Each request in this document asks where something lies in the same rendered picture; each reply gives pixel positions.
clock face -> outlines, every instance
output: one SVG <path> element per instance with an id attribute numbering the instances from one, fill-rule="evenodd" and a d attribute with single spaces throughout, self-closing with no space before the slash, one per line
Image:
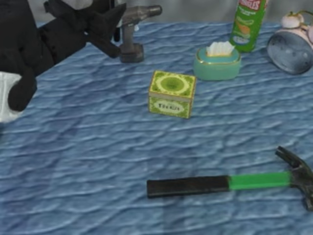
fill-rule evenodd
<path id="1" fill-rule="evenodd" d="M 313 66 L 313 50 L 302 37 L 286 31 L 275 33 L 268 42 L 268 55 L 281 70 L 301 74 Z"/>

box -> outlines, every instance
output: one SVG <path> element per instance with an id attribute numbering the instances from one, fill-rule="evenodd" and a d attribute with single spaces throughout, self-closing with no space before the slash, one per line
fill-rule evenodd
<path id="1" fill-rule="evenodd" d="M 196 81 L 190 75 L 155 71 L 149 87 L 149 111 L 190 118 Z"/>

gray drill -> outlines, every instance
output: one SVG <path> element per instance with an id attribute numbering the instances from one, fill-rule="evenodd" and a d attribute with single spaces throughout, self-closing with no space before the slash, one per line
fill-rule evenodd
<path id="1" fill-rule="evenodd" d="M 122 17 L 122 40 L 120 60 L 123 63 L 138 63 L 144 60 L 143 46 L 134 43 L 135 26 L 146 18 L 162 14 L 162 7 L 135 6 L 126 10 Z"/>

black rubber grip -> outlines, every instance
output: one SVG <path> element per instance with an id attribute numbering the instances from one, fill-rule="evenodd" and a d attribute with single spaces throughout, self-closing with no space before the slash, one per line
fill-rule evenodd
<path id="1" fill-rule="evenodd" d="M 148 198 L 229 191 L 229 177 L 208 176 L 173 180 L 148 180 Z"/>

drill chuck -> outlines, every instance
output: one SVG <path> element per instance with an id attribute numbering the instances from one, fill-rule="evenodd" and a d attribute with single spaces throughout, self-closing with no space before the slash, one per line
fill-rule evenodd
<path id="1" fill-rule="evenodd" d="M 162 14 L 162 7 L 160 5 L 148 6 L 149 17 L 159 16 Z"/>

